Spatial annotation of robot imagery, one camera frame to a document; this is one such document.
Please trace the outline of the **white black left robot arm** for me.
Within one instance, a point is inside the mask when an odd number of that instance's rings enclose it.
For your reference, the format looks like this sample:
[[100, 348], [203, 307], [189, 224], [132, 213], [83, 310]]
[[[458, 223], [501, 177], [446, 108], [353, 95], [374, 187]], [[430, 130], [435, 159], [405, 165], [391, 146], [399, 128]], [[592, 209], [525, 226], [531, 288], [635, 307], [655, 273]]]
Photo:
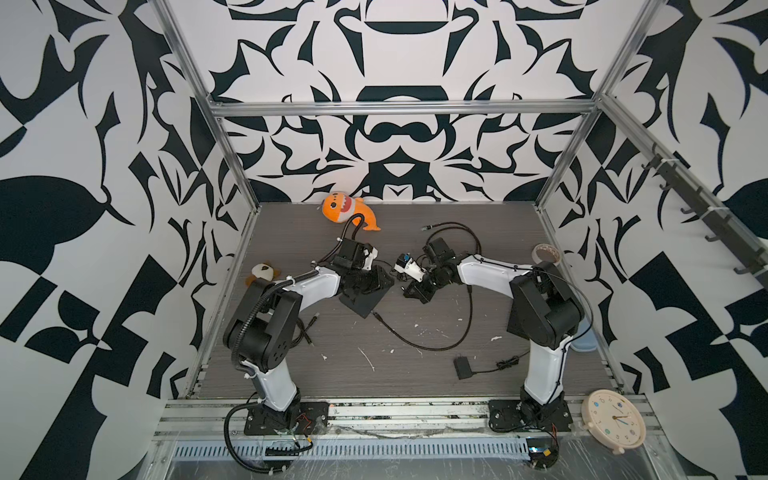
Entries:
[[256, 279], [248, 286], [222, 342], [234, 369], [263, 395], [265, 407], [285, 412], [299, 398], [286, 357], [303, 310], [337, 297], [365, 318], [394, 286], [377, 255], [370, 244], [341, 239], [334, 254], [308, 272], [279, 281]]

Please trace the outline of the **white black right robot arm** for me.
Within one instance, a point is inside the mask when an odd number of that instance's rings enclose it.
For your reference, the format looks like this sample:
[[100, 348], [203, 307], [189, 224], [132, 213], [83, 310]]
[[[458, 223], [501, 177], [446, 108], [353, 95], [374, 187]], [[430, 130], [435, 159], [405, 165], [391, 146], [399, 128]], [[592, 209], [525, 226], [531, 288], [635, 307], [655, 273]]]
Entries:
[[508, 331], [530, 343], [523, 391], [539, 405], [555, 401], [563, 393], [568, 350], [585, 316], [557, 266], [546, 261], [526, 266], [480, 254], [457, 255], [441, 238], [428, 243], [424, 253], [430, 260], [426, 267], [409, 254], [395, 261], [394, 270], [410, 278], [404, 296], [426, 304], [439, 289], [461, 284], [511, 298]]

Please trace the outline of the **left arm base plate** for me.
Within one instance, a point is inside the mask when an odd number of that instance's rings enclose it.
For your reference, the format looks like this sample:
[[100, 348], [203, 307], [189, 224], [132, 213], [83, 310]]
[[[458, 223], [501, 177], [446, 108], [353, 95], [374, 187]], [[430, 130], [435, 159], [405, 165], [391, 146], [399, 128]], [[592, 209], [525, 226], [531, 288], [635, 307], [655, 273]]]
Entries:
[[285, 411], [264, 404], [248, 409], [244, 434], [246, 436], [278, 435], [289, 432], [309, 435], [327, 426], [330, 404], [295, 400]]

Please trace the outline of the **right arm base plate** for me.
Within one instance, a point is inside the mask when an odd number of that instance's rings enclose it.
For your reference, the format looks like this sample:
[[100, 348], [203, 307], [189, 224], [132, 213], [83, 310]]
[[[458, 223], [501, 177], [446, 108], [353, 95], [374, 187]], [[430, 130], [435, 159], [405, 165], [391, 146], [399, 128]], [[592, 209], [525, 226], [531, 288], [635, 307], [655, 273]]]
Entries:
[[491, 400], [489, 428], [497, 433], [522, 431], [570, 431], [572, 415], [563, 394], [546, 405], [532, 398], [520, 400]]

